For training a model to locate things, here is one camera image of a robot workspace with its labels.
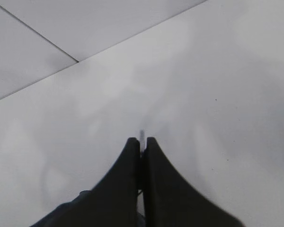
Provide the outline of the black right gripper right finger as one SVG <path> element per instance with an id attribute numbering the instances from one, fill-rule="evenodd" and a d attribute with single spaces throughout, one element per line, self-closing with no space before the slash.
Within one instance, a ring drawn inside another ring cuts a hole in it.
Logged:
<path id="1" fill-rule="evenodd" d="M 144 208 L 148 227 L 242 227 L 212 203 L 170 163 L 157 140 L 147 138 L 143 153 Z"/>

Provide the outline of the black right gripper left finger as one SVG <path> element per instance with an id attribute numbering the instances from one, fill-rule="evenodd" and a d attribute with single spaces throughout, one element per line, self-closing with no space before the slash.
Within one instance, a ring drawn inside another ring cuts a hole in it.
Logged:
<path id="1" fill-rule="evenodd" d="M 129 138 L 120 156 L 91 190 L 82 191 L 34 224 L 35 227 L 135 227 L 140 143 Z"/>

